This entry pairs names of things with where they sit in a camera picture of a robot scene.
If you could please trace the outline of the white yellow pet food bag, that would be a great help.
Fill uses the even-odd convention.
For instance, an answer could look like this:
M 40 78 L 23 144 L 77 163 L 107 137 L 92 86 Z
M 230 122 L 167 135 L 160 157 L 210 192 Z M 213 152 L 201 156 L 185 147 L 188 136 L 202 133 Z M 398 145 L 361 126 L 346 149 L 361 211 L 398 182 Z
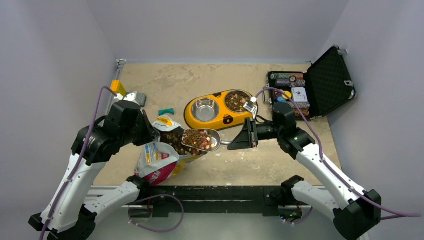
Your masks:
M 150 185 L 163 183 L 207 154 L 183 145 L 184 129 L 168 115 L 159 116 L 152 125 L 160 135 L 153 142 L 141 146 L 141 154 L 134 168 L 134 174 Z

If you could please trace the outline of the metal food scoop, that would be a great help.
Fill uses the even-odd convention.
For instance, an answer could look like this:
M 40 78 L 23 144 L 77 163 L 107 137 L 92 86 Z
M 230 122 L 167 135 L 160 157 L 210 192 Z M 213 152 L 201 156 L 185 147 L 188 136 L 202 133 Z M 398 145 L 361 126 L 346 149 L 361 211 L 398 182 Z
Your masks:
M 223 140 L 220 133 L 214 129 L 186 129 L 181 137 L 181 144 L 201 151 L 214 152 L 221 146 L 229 146 L 231 141 Z

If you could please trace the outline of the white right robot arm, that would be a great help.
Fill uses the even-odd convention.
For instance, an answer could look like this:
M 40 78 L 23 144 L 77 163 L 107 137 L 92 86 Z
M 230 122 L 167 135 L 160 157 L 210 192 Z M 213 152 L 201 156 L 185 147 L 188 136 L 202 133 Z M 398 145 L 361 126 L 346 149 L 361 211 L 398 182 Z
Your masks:
M 325 187 L 320 190 L 299 176 L 291 177 L 281 185 L 280 196 L 288 204 L 296 200 L 332 220 L 336 230 L 346 240 L 358 240 L 381 222 L 380 194 L 366 190 L 345 175 L 325 155 L 320 146 L 304 130 L 297 127 L 296 116 L 286 103 L 272 107 L 272 120 L 257 123 L 246 118 L 237 137 L 228 144 L 228 150 L 256 148 L 261 140 L 276 139 L 279 147 L 306 167 Z

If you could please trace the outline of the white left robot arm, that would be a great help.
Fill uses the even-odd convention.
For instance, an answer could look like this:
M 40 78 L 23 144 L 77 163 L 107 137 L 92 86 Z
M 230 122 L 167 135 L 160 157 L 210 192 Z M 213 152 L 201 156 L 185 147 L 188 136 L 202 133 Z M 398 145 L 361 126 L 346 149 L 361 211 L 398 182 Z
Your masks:
M 67 170 L 46 209 L 29 218 L 29 225 L 48 240 L 86 240 L 96 226 L 114 210 L 149 199 L 147 182 L 129 177 L 111 195 L 92 203 L 86 196 L 100 171 L 120 149 L 142 146 L 159 136 L 146 112 L 134 101 L 119 100 L 107 115 L 96 117 L 82 128 L 71 147 Z

